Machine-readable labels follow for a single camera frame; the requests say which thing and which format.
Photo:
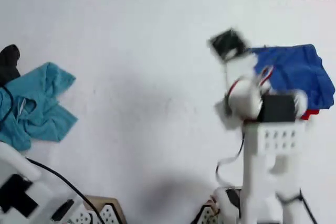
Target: black cable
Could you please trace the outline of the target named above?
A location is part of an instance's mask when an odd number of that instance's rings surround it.
[[[91,208],[92,210],[96,213],[98,219],[100,220],[100,222],[102,224],[105,224],[105,222],[103,221],[103,219],[101,218],[98,210],[96,209],[96,207],[91,203],[91,201],[89,201],[89,199],[87,197],[85,197],[72,183],[70,183],[66,178],[64,178],[62,175],[60,175],[58,172],[54,171],[53,169],[49,168],[48,166],[45,166],[35,160],[32,160],[28,157],[26,157],[26,159],[31,162],[32,164],[39,166],[41,168],[43,168],[44,170],[47,170],[48,172],[54,174],[55,176],[59,177],[61,180],[64,181],[65,184],[67,184],[72,190],[75,191],[76,194],[78,194]]]
[[[313,224],[318,224],[317,221],[316,221],[316,219],[315,219],[315,217],[314,217],[314,215],[313,215],[313,213],[311,212],[311,210],[310,210],[310,208],[309,208],[309,206],[308,206],[308,203],[307,203],[306,199],[304,198],[304,196],[303,196],[303,194],[302,194],[301,189],[300,189],[300,193],[299,193],[299,195],[298,195],[298,196],[295,196],[295,197],[293,197],[293,198],[291,198],[291,199],[284,200],[284,199],[282,199],[278,194],[277,194],[277,198],[279,199],[279,201],[280,201],[281,204],[283,204],[283,205],[290,204],[290,203],[292,203],[292,202],[295,201],[295,200],[299,200],[299,201],[303,202],[303,205],[305,206],[305,209],[306,209],[306,211],[307,211],[307,213],[308,213],[308,215],[309,215],[311,221],[313,222]]]
[[[312,221],[314,224],[317,224],[317,221],[316,221],[316,219],[315,219],[313,213],[311,212],[311,210],[310,210],[310,208],[309,208],[309,206],[308,206],[308,203],[307,203],[306,199],[304,198],[304,196],[303,196],[303,194],[302,194],[302,192],[301,192],[301,189],[300,189],[300,196],[301,196],[301,198],[302,198],[301,201],[303,202],[303,204],[304,204],[304,206],[305,206],[305,208],[306,208],[306,211],[307,211],[307,213],[308,213],[308,215],[309,215],[311,221]]]
[[[13,98],[12,93],[5,86],[2,86],[1,88],[3,88],[10,97],[10,108],[8,112],[5,114],[5,116],[0,120],[0,130],[2,130],[3,124],[6,121],[9,114],[11,113],[13,106],[14,106],[14,98]]]

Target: teal cloth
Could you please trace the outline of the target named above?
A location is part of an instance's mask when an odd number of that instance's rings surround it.
[[[77,118],[58,104],[56,96],[66,91],[76,78],[54,63],[45,63],[9,82],[12,112],[0,125],[0,140],[18,151],[31,147],[31,138],[61,141]],[[11,99],[0,89],[0,119],[10,110]]]

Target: white plastic bracket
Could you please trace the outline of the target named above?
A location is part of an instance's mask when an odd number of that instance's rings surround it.
[[[103,224],[120,224],[117,215],[113,210],[113,207],[110,205],[105,205],[103,209],[100,211],[100,216],[103,219]],[[88,211],[81,204],[77,210],[70,217],[68,223],[73,224],[102,224],[98,219],[96,213],[94,211]]]

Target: wire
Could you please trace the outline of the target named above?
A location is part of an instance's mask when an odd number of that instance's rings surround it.
[[[306,199],[304,198],[304,196],[303,196],[303,194],[302,194],[301,189],[300,189],[300,193],[299,193],[299,195],[298,195],[298,196],[295,196],[295,197],[293,197],[293,198],[291,198],[291,199],[283,200],[278,194],[277,194],[277,198],[279,199],[279,201],[280,201],[281,204],[283,204],[283,205],[290,204],[290,203],[292,203],[292,202],[295,201],[295,200],[299,200],[299,201],[303,202],[303,205],[305,206],[305,209],[306,209],[306,211],[307,211],[307,213],[308,213],[308,215],[309,215],[311,221],[313,222],[313,224],[318,224],[317,221],[316,221],[316,219],[315,219],[315,217],[314,217],[314,215],[313,215],[313,213],[312,213],[311,210],[310,210],[310,207],[309,207],[309,205],[308,205]]]
[[[233,157],[222,158],[217,163],[217,166],[216,166],[216,180],[222,186],[223,185],[227,186],[227,183],[224,182],[224,180],[220,177],[220,175],[218,173],[219,167],[222,166],[222,165],[231,164],[231,163],[233,163],[234,161],[236,161],[239,158],[239,156],[240,156],[240,154],[241,154],[241,152],[243,150],[243,146],[244,146],[244,141],[245,141],[245,134],[244,133],[242,133],[241,139],[242,139],[242,143],[240,145],[240,148],[239,148],[239,151],[237,152],[237,154],[235,156],[233,156]]]
[[[103,221],[103,219],[101,218],[98,210],[96,209],[96,207],[92,204],[91,201],[89,201],[89,199],[87,197],[85,197],[72,183],[70,183],[66,178],[64,178],[62,175],[60,175],[58,172],[54,171],[53,169],[49,168],[46,165],[43,165],[35,160],[32,160],[28,157],[26,157],[26,159],[31,162],[32,164],[39,166],[41,168],[43,168],[44,170],[47,170],[48,172],[54,174],[55,176],[59,177],[61,180],[64,181],[65,184],[67,184],[72,190],[75,191],[76,194],[78,194],[91,208],[92,210],[95,212],[95,214],[97,215],[98,219],[100,220],[100,222],[102,224],[105,224],[105,222]]]

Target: white robot part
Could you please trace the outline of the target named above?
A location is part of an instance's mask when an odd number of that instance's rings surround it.
[[[260,88],[251,79],[241,78],[229,90],[228,105],[241,118],[257,118],[262,104]]]

